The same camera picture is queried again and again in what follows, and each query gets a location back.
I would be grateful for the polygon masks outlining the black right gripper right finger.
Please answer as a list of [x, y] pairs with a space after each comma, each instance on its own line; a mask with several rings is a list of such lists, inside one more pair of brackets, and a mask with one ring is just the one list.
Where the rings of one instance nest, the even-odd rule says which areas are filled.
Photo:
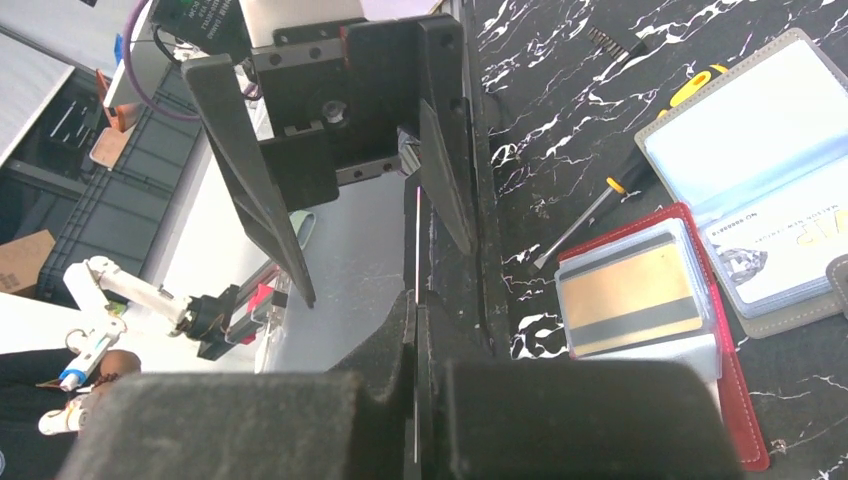
[[425, 479], [738, 479], [706, 385], [666, 361], [511, 361], [420, 296]]

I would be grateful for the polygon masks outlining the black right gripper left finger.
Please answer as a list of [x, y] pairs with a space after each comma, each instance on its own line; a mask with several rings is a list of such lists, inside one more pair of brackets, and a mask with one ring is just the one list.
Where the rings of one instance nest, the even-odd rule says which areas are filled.
[[400, 479], [414, 295], [323, 373], [140, 374], [98, 404], [63, 479]]

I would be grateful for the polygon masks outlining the red card holder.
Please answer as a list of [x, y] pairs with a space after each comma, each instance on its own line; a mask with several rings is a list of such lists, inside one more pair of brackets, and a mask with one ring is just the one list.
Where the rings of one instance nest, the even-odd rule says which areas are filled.
[[[555, 274], [557, 289], [557, 272], [563, 261], [643, 232], [660, 231], [679, 235], [691, 253], [696, 276], [706, 287], [703, 299], [713, 314], [712, 329], [706, 333], [673, 337], [588, 357], [576, 357], [572, 354], [566, 333], [569, 354], [574, 359], [669, 360], [689, 366], [714, 392], [717, 407], [733, 440], [742, 468], [749, 472], [765, 471], [770, 467], [771, 460], [735, 352], [717, 280], [688, 206], [674, 203], [668, 208], [563, 252], [558, 258]], [[559, 289], [558, 299], [561, 307]]]

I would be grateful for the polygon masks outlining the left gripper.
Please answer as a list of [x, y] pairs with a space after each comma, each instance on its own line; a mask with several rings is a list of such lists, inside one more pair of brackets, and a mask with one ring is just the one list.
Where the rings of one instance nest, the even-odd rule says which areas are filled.
[[251, 51], [273, 131], [260, 147], [230, 57], [182, 64], [245, 234], [309, 308], [316, 292], [287, 208], [334, 201], [341, 186], [395, 170], [401, 133], [420, 143], [422, 187], [455, 245], [475, 252], [454, 173], [464, 158], [463, 39], [447, 14], [276, 29]]

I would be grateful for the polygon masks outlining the dark card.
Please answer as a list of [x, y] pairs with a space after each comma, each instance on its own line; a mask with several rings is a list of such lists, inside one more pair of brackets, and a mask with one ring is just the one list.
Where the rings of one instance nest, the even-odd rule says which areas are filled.
[[421, 293], [421, 223], [422, 223], [422, 187], [418, 186], [415, 191], [416, 209], [414, 218], [414, 305], [415, 305], [415, 322], [414, 322], [414, 340], [415, 340], [415, 365], [414, 365], [414, 460], [415, 464], [420, 468], [421, 460], [421, 427], [420, 427], [420, 400], [419, 400], [419, 380], [418, 373], [419, 362], [419, 330], [418, 330], [418, 313], [420, 305]]

